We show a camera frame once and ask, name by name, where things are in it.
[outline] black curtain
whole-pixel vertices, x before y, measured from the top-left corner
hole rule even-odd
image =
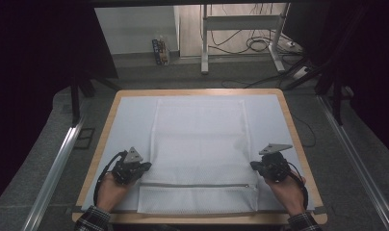
[[[351,106],[389,149],[389,0],[372,2],[339,70]]]
[[[0,195],[20,168],[72,77],[117,72],[93,8],[0,2]]]

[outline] metal stand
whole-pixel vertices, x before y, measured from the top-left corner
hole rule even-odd
[[[110,89],[113,89],[115,91],[122,90],[122,87],[110,82],[109,80],[98,76],[96,74],[93,74],[89,71],[84,71],[88,76],[90,76],[92,79],[98,81],[99,83],[107,86]],[[95,89],[91,83],[91,80],[88,78],[85,78],[85,73],[74,73],[71,76],[71,107],[72,107],[72,126],[77,126],[79,120],[80,120],[80,100],[78,98],[78,88],[80,88],[81,92],[86,97],[93,97],[95,93]]]
[[[276,50],[285,17],[289,8],[287,3],[280,15],[236,15],[236,16],[207,16],[207,5],[203,5],[203,49],[201,53],[201,73],[209,73],[209,54],[207,44],[208,31],[224,30],[275,30],[269,50],[278,72],[285,68]]]

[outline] sleeve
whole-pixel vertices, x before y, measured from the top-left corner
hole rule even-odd
[[[322,231],[322,228],[312,218],[310,213],[303,213],[288,219],[294,231]]]
[[[90,206],[75,222],[75,231],[104,231],[110,221],[110,214]]]

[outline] human hand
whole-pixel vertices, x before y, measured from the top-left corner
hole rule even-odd
[[[291,176],[287,176],[281,182],[274,182],[266,178],[264,180],[272,189],[276,199],[284,206],[291,217],[305,212],[302,190]],[[302,177],[302,181],[305,184],[306,180],[304,177]]]
[[[111,213],[117,204],[128,194],[129,190],[134,186],[135,181],[120,185],[116,182],[114,175],[107,173],[102,179],[101,186],[98,191],[96,207]]]

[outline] wrist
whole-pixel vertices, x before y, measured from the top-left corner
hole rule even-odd
[[[98,202],[96,204],[96,207],[104,212],[107,212],[107,213],[111,213],[111,211],[113,211],[114,209],[114,206],[109,204],[109,203],[105,203],[105,202]]]
[[[293,208],[293,209],[287,209],[287,212],[290,215],[290,217],[293,217],[293,216],[296,216],[296,215],[303,214],[306,211],[303,208]]]

